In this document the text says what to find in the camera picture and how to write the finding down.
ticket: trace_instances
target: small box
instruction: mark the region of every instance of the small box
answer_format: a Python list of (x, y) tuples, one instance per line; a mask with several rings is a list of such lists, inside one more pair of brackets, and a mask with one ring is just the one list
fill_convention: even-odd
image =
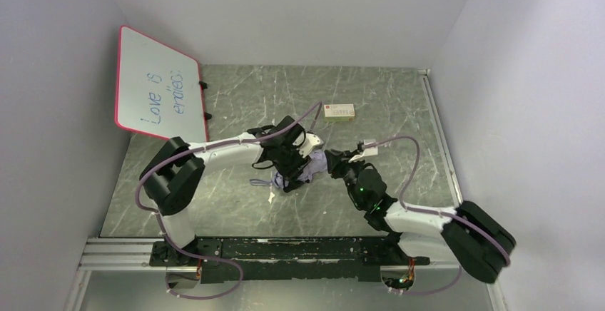
[(353, 121), (355, 108), (352, 104), (326, 104), (323, 115), (326, 121)]

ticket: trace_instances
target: white wall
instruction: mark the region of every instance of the white wall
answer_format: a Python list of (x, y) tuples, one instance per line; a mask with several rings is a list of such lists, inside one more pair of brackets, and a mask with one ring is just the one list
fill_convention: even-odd
[(510, 310), (605, 310), (605, 0), (469, 0), (431, 81)]
[(0, 0), (0, 309), (62, 310), (128, 142), (113, 0)]
[(428, 68), (466, 0), (117, 0), (203, 63)]

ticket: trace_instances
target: purple cable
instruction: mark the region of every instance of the purple cable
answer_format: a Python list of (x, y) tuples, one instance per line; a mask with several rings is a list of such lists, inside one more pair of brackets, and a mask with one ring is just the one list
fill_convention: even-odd
[[(411, 140), (412, 142), (414, 142), (414, 144), (416, 145), (416, 158), (414, 161), (414, 167), (412, 168), (412, 171), (410, 172), (410, 176), (409, 178), (406, 180), (405, 184), (403, 185), (401, 192), (399, 193), (399, 203), (401, 204), (401, 206), (405, 209), (405, 210), (409, 210), (409, 211), (413, 211), (415, 213), (425, 213), (425, 214), (429, 214), (429, 215), (437, 215), (439, 217), (441, 216), (445, 216), (445, 217), (449, 217), (453, 220), (456, 220), (464, 225), (466, 225), (467, 227), (473, 229), (474, 231), (478, 232), (481, 236), (483, 236), (486, 240), (488, 240), (496, 249), (498, 249), (498, 251), (500, 252), (500, 254), (504, 257), (504, 261), (506, 262), (506, 266), (510, 265), (510, 256), (509, 254), (506, 252), (506, 250), (492, 237), (490, 236), (488, 233), (484, 232), (483, 229), (477, 227), (475, 224), (469, 222), (468, 220), (458, 216), (458, 215), (454, 215), (453, 213), (440, 213), (439, 211), (436, 210), (429, 210), (429, 209), (424, 209), (424, 208), (416, 208), (414, 206), (407, 206), (405, 204), (405, 202), (403, 201), (403, 195), (405, 193), (405, 191), (407, 190), (408, 186), (410, 186), (410, 183), (412, 182), (412, 179), (414, 178), (414, 175), (416, 174), (416, 170), (418, 169), (418, 164), (420, 163), (420, 144), (418, 143), (418, 140), (416, 140), (414, 137), (412, 136), (407, 136), (407, 135), (398, 135), (398, 136), (393, 136), (392, 138), (388, 138), (387, 140), (384, 141), (380, 141), (380, 142), (376, 142), (376, 143), (371, 143), (369, 145), (363, 146), (363, 148), (372, 148), (372, 147), (378, 147), (381, 145), (384, 145), (385, 143), (389, 143), (391, 141), (395, 141), (395, 140), (399, 140), (399, 139), (408, 139)], [(460, 276), (462, 275), (462, 267), (459, 268), (459, 272), (458, 275), (456, 276), (456, 278), (448, 285), (445, 285), (444, 287), (438, 288), (436, 290), (433, 291), (428, 291), (428, 292), (406, 292), (406, 294), (409, 295), (431, 295), (433, 293), (438, 293), (438, 292), (442, 292), (447, 290), (448, 288), (450, 288), (451, 286), (454, 286), (456, 284), (456, 282), (458, 282), (458, 280), (460, 279)]]
[[(450, 287), (456, 285), (458, 283), (458, 280), (460, 280), (461, 276), (462, 276), (462, 267), (458, 266), (458, 273), (456, 273), (456, 276), (454, 277), (454, 279), (445, 286), (439, 287), (434, 290), (426, 291), (426, 292), (414, 292), (414, 291), (410, 292), (410, 291), (403, 291), (403, 290), (399, 290), (399, 291), (402, 291), (402, 294), (404, 294), (404, 295), (414, 295), (414, 296), (418, 296), (418, 297), (424, 297), (426, 295), (434, 295), (436, 293), (441, 293), (441, 292), (449, 289)], [(391, 287), (382, 286), (381, 288), (390, 289)]]
[(164, 161), (162, 161), (161, 163), (159, 163), (158, 165), (155, 165), (152, 169), (150, 169), (147, 173), (145, 173), (145, 175), (143, 175), (143, 177), (141, 177), (141, 179), (139, 180), (137, 186), (136, 186), (136, 190), (135, 190), (135, 198), (134, 198), (134, 202), (136, 204), (136, 206), (138, 206), (140, 209), (145, 210), (145, 211), (149, 211), (155, 214), (156, 216), (156, 220), (158, 221), (158, 225), (160, 227), (161, 232), (164, 234), (164, 239), (166, 240), (166, 242), (171, 245), (177, 252), (179, 252), (180, 254), (186, 255), (190, 258), (195, 258), (195, 259), (199, 259), (199, 260), (212, 260), (212, 261), (217, 261), (217, 262), (224, 262), (227, 263), (229, 265), (234, 266), (235, 268), (238, 269), (238, 271), (240, 272), (240, 277), (238, 278), (238, 282), (235, 284), (235, 286), (233, 286), (232, 288), (230, 288), (229, 290), (226, 290), (225, 292), (222, 293), (218, 293), (217, 295), (211, 295), (211, 296), (207, 296), (207, 297), (197, 297), (197, 296), (192, 296), (192, 295), (181, 295), (177, 292), (175, 292), (174, 290), (172, 290), (169, 286), (168, 286), (168, 278), (166, 278), (166, 286), (168, 287), (167, 292), (176, 296), (176, 297), (181, 297), (184, 299), (192, 299), (192, 300), (209, 300), (209, 299), (215, 299), (215, 298), (219, 298), (222, 297), (224, 295), (228, 295), (229, 293), (235, 291), (238, 287), (240, 287), (243, 278), (244, 278), (244, 272), (242, 270), (242, 267), (233, 260), (228, 260), (228, 259), (223, 259), (223, 258), (217, 258), (217, 257), (213, 257), (213, 256), (203, 256), (203, 255), (197, 255), (197, 254), (193, 254), (193, 253), (189, 253), (181, 248), (179, 248), (170, 238), (170, 236), (168, 236), (168, 233), (166, 232), (166, 228), (164, 227), (164, 224), (162, 222), (162, 218), (160, 216), (160, 213), (157, 209), (155, 208), (149, 208), (147, 206), (144, 206), (141, 203), (141, 189), (143, 188), (143, 185), (145, 184), (145, 182), (149, 179), (149, 177), (151, 177), (155, 172), (157, 172), (158, 170), (160, 170), (162, 167), (168, 165), (169, 163), (172, 163), (184, 156), (188, 156), (190, 154), (194, 154), (194, 153), (198, 153), (198, 152), (203, 152), (203, 151), (207, 151), (210, 149), (214, 149), (214, 148), (218, 148), (218, 147), (222, 147), (222, 146), (226, 146), (226, 145), (233, 145), (233, 144), (238, 144), (238, 143), (257, 143), (257, 142), (262, 142), (262, 141), (266, 141), (269, 140), (271, 138), (274, 138), (276, 136), (280, 136), (282, 134), (284, 134), (285, 132), (289, 131), (292, 127), (296, 126), (297, 124), (299, 124), (305, 117), (309, 116), (309, 114), (311, 113), (311, 111), (313, 111), (313, 109), (317, 108), (317, 113), (315, 114), (315, 119), (313, 120), (313, 123), (311, 125), (311, 129), (313, 127), (315, 127), (315, 122), (317, 121), (317, 118), (320, 115), (320, 111), (321, 111), (321, 107), (322, 107), (323, 103), (322, 102), (317, 102), (314, 106), (312, 106), (309, 110), (307, 110), (307, 112), (305, 112), (304, 115), (302, 115), (301, 117), (299, 117), (299, 119), (297, 119), (296, 121), (294, 121), (293, 123), (291, 123), (290, 125), (288, 125), (287, 127), (285, 127), (284, 129), (282, 129), (281, 131), (277, 131), (273, 134), (267, 135), (267, 136), (263, 136), (261, 138), (254, 138), (254, 139), (241, 139), (241, 140), (225, 140), (225, 141), (220, 141), (217, 143), (212, 143), (206, 147), (199, 147), (199, 148), (194, 148), (194, 149), (190, 149), (188, 151), (184, 151), (182, 153), (179, 153), (177, 155), (174, 155), (168, 159), (165, 159)]

